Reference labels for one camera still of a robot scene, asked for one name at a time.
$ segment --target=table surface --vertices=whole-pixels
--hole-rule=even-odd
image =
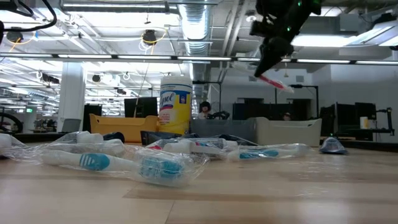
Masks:
[[[183,189],[0,161],[0,223],[398,223],[398,154],[213,161]]]

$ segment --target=disinfecting wipes container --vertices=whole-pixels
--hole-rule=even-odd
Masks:
[[[188,77],[163,77],[160,84],[159,131],[188,134],[192,81]]]

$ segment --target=white lid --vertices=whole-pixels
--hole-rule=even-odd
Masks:
[[[227,145],[227,147],[238,147],[238,142],[236,142],[236,141],[227,141],[226,145]]]
[[[190,77],[182,77],[182,76],[166,76],[162,78],[160,85],[164,84],[183,84],[192,86],[192,80]]]
[[[167,143],[163,150],[166,152],[174,152],[174,153],[185,153],[189,154],[190,151],[190,142],[180,141],[178,143]]]

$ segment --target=person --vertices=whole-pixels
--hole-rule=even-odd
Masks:
[[[209,102],[204,101],[199,105],[198,119],[207,119],[210,114],[211,105]]]
[[[292,120],[292,115],[290,113],[285,113],[284,114],[284,121],[291,121]]]

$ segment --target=yellow bin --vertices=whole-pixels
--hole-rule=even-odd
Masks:
[[[123,133],[126,142],[141,142],[141,131],[156,131],[157,117],[107,118],[90,114],[91,133]]]

